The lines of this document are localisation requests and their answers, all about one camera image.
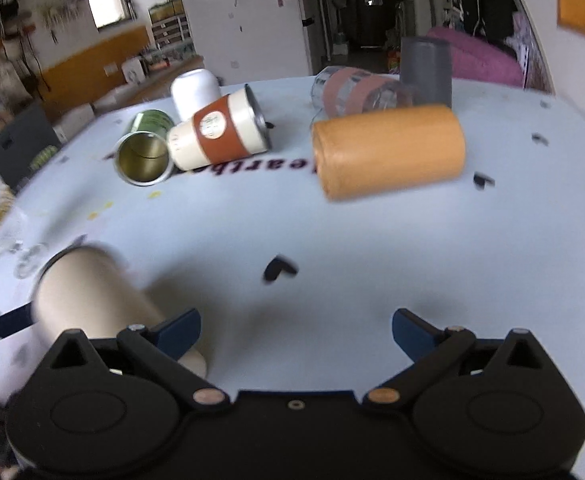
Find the pink cushion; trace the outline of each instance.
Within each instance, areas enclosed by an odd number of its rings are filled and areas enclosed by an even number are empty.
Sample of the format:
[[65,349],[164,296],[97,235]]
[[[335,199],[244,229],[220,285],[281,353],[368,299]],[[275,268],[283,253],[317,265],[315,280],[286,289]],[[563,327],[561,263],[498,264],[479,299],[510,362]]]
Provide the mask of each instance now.
[[495,46],[451,28],[434,27],[427,35],[450,43],[453,77],[523,87],[519,62]]

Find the screw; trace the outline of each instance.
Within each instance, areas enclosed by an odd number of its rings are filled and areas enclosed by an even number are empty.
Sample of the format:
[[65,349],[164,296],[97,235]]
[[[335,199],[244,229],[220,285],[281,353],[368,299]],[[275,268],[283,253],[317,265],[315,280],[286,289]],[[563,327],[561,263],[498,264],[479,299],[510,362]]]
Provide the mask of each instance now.
[[288,407],[291,410],[303,410],[306,407],[306,403],[303,400],[291,400],[288,403]]
[[226,399],[226,394],[217,388],[202,388],[192,394],[194,402],[205,406],[214,406]]
[[392,404],[401,398],[394,388],[375,388],[368,392],[368,399],[376,404]]

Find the white circular logo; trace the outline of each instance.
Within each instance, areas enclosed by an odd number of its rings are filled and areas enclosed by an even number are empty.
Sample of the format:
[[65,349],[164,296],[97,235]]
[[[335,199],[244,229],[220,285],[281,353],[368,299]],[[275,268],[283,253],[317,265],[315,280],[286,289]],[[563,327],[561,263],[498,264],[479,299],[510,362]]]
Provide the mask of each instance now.
[[206,139],[219,139],[226,131],[226,116],[221,112],[210,112],[204,115],[199,123],[199,131]]

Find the electrical outlet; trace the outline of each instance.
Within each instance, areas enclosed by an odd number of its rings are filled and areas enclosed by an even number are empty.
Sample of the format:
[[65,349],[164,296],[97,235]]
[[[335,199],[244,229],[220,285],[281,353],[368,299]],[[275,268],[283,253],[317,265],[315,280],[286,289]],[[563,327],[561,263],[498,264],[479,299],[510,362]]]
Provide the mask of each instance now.
[[106,75],[112,75],[119,72],[119,67],[117,66],[117,63],[111,63],[104,67],[104,72],[106,72]]

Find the black heart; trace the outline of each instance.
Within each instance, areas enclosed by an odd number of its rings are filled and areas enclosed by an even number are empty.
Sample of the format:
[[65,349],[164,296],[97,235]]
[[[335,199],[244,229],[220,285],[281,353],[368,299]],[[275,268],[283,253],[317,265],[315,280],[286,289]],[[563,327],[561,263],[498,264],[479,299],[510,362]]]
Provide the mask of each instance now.
[[264,270],[264,281],[266,283],[272,283],[282,272],[296,276],[299,269],[279,254],[272,259],[266,267],[266,270]]
[[549,141],[541,134],[532,134],[532,140],[537,144],[543,144],[544,146],[549,145]]
[[477,189],[485,189],[485,184],[493,187],[495,186],[495,181],[483,173],[475,173],[473,181],[475,186],[477,186]]

